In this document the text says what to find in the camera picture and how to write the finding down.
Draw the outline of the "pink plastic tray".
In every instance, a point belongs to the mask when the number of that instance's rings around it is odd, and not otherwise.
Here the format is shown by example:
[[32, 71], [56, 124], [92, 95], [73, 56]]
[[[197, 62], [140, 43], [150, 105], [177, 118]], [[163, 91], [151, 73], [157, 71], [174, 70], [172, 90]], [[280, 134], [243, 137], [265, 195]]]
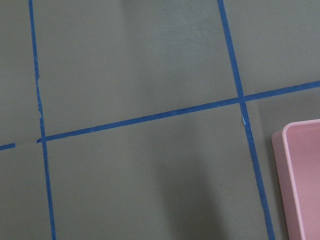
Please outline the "pink plastic tray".
[[272, 135], [288, 236], [320, 238], [320, 121], [292, 122]]

